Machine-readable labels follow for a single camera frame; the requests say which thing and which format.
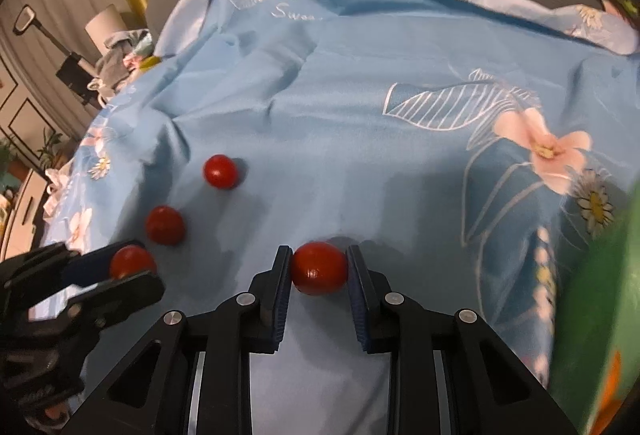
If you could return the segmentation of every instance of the green object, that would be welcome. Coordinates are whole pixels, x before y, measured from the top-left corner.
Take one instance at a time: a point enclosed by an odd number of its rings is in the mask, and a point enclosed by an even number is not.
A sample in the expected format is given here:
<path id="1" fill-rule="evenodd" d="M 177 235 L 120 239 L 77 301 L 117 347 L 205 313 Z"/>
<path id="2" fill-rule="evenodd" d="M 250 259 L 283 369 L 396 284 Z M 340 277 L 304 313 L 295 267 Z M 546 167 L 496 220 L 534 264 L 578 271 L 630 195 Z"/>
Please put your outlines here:
<path id="1" fill-rule="evenodd" d="M 587 434 L 595 421 L 614 354 L 620 352 L 623 400 L 640 373 L 640 185 L 629 211 L 590 246 L 558 303 L 549 392 Z"/>
<path id="2" fill-rule="evenodd" d="M 47 137 L 47 130 L 44 129 L 42 131 L 42 138 L 44 140 L 44 146 L 40 148 L 37 153 L 40 158 L 40 167 L 46 170 L 53 166 L 53 161 L 58 152 L 58 146 L 62 142 L 62 134 L 49 129 L 49 137 Z"/>
<path id="3" fill-rule="evenodd" d="M 9 168 L 9 163 L 15 159 L 15 147 L 11 138 L 0 139 L 0 173 Z"/>
<path id="4" fill-rule="evenodd" d="M 140 62 L 139 69 L 146 72 L 160 63 L 162 60 L 158 56 L 149 56 Z"/>

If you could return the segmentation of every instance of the white lampshade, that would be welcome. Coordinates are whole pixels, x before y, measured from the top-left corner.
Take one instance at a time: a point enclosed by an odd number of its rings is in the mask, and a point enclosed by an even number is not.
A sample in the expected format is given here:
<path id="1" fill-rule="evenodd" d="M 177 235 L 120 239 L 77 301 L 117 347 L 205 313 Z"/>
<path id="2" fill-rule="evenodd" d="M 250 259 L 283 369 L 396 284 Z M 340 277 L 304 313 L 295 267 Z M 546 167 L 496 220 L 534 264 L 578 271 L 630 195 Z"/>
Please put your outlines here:
<path id="1" fill-rule="evenodd" d="M 86 24 L 84 30 L 87 31 L 95 46 L 98 47 L 100 54 L 104 56 L 109 50 L 104 46 L 104 41 L 116 32 L 127 30 L 127 26 L 122 21 L 122 17 L 116 7 L 111 4 L 104 11 L 96 14 Z"/>

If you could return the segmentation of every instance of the pink flower print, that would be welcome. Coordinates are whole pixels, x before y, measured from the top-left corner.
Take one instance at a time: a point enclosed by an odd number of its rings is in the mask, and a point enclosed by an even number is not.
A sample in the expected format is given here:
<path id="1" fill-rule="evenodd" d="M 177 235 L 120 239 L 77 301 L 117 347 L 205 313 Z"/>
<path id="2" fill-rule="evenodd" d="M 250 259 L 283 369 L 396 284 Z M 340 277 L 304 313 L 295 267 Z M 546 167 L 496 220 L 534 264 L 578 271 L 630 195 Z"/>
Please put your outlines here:
<path id="1" fill-rule="evenodd" d="M 95 153 L 98 157 L 101 157 L 100 154 L 104 150 L 104 143 L 104 127 L 89 128 L 86 132 L 86 137 L 80 142 L 80 146 L 95 146 Z"/>
<path id="2" fill-rule="evenodd" d="M 572 178 L 567 168 L 581 173 L 586 159 L 580 150 L 591 149 L 591 137 L 586 132 L 572 132 L 556 138 L 546 128 L 545 118 L 537 108 L 524 112 L 503 112 L 495 122 L 494 132 L 530 150 L 534 173 L 556 193 L 568 193 Z"/>

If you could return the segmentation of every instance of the white cabinet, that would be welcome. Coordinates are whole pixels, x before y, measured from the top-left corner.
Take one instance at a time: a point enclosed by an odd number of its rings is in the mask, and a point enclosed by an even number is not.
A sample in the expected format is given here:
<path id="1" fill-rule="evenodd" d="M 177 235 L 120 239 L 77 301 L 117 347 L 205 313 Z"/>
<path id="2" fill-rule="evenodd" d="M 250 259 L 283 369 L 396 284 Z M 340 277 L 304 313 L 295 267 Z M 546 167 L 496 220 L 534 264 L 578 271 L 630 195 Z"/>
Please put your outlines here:
<path id="1" fill-rule="evenodd" d="M 30 170 L 15 197 L 14 208 L 4 229 L 0 261 L 31 251 L 36 233 L 35 219 L 38 211 L 42 209 L 46 189 L 47 180 Z"/>

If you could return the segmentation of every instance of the curtain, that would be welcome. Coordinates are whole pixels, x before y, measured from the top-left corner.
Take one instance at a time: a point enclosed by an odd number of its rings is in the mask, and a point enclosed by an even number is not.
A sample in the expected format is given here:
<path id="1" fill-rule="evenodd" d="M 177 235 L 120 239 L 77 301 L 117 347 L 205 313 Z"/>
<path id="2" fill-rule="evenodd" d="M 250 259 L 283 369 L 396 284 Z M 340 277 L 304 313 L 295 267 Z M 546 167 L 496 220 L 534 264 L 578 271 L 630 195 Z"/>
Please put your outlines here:
<path id="1" fill-rule="evenodd" d="M 4 0 L 0 5 L 3 57 L 66 135 L 80 138 L 95 115 L 95 108 L 83 107 L 79 98 L 55 77 L 65 58 L 36 28 L 30 28 L 23 36 L 13 35 L 15 18 L 24 4 L 36 11 L 43 26 L 68 49 L 91 63 L 100 55 L 84 26 L 96 14 L 114 4 L 130 28 L 137 27 L 138 19 L 127 0 Z"/>

